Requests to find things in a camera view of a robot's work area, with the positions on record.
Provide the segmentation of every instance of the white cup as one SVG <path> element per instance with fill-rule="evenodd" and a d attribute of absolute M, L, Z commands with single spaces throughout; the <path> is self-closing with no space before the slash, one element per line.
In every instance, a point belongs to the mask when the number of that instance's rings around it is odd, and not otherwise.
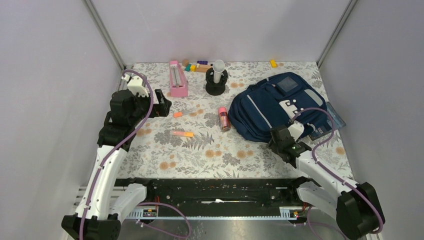
<path fill-rule="evenodd" d="M 223 74 L 224 70 L 225 70 L 225 64 L 224 61 L 222 60 L 216 60 L 213 63 L 213 82 L 218 84 L 221 80 L 221 75 Z"/>

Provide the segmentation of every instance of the navy blue backpack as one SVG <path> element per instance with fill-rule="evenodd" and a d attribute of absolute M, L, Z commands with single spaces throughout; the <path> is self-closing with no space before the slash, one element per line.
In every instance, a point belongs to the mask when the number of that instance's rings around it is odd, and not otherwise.
<path fill-rule="evenodd" d="M 298 111 L 306 108 L 327 110 L 324 98 L 303 78 L 285 72 L 265 78 L 238 94 L 232 101 L 228 118 L 237 132 L 253 142 L 268 143 L 271 128 L 289 126 Z M 321 111 L 303 112 L 296 119 L 305 127 L 301 138 L 327 122 Z"/>

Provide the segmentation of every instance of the book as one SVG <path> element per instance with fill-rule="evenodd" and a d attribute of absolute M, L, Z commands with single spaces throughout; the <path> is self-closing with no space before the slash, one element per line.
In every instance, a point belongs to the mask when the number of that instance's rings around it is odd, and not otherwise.
<path fill-rule="evenodd" d="M 337 114 L 336 110 L 334 110 L 334 107 L 331 105 L 331 103 L 327 102 L 326 105 L 327 105 L 327 112 L 334 119 L 335 129 L 338 130 L 346 126 L 345 121 L 343 121 L 343 119 Z M 332 125 L 331 120 L 327 118 L 327 122 L 324 125 L 316 128 L 315 131 L 309 134 L 310 139 L 314 141 L 321 138 L 322 136 L 325 136 L 331 133 L 331 130 L 332 130 L 331 125 Z"/>

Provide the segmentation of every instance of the pink bottle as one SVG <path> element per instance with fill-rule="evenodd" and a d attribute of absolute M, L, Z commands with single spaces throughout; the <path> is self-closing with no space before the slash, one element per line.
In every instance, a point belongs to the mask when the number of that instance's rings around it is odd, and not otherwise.
<path fill-rule="evenodd" d="M 219 122 L 221 123 L 221 131 L 226 132 L 231 129 L 231 123 L 228 119 L 227 109 L 222 106 L 218 109 Z"/>

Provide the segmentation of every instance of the pink pencil case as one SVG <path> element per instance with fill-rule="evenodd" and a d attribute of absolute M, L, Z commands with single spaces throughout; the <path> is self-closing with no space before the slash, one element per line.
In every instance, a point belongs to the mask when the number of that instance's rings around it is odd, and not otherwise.
<path fill-rule="evenodd" d="M 171 97 L 181 98 L 189 95 L 189 82 L 178 61 L 169 62 L 169 78 Z"/>

